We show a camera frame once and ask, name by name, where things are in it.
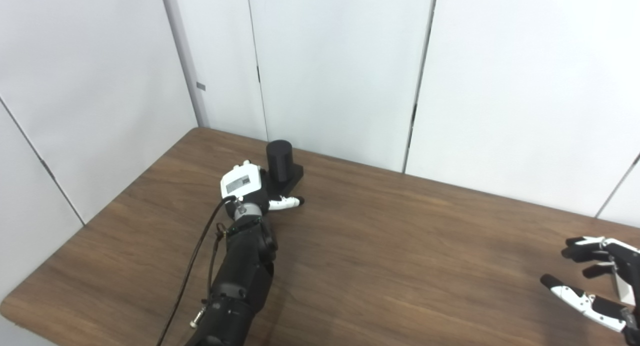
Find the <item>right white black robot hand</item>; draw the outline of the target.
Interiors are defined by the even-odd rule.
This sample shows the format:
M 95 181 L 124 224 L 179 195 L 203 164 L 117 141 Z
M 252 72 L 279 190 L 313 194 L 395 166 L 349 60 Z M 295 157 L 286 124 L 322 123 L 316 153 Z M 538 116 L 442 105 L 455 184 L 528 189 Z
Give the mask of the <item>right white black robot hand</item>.
M 639 300 L 639 249 L 612 237 L 570 237 L 561 251 L 564 258 L 593 264 L 583 269 L 585 278 L 614 275 L 630 286 L 635 302 Z M 557 277 L 544 274 L 540 282 L 551 293 L 584 317 L 624 335 L 626 344 L 639 344 L 639 305 L 628 308 L 621 303 L 569 286 Z

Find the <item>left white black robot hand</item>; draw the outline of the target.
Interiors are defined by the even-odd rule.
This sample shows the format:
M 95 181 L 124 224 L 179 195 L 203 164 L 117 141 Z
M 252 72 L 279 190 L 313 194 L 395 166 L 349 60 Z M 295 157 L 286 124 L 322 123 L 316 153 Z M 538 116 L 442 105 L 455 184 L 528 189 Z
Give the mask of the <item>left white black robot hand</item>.
M 289 174 L 279 180 L 276 166 L 269 169 L 245 160 L 242 165 L 236 164 L 221 179 L 222 198 L 235 196 L 236 200 L 225 205 L 231 220 L 242 216 L 265 216 L 270 211 L 293 209 L 304 205 L 302 196 L 291 196 L 290 193 L 304 176 L 304 169 L 299 164 L 288 168 Z

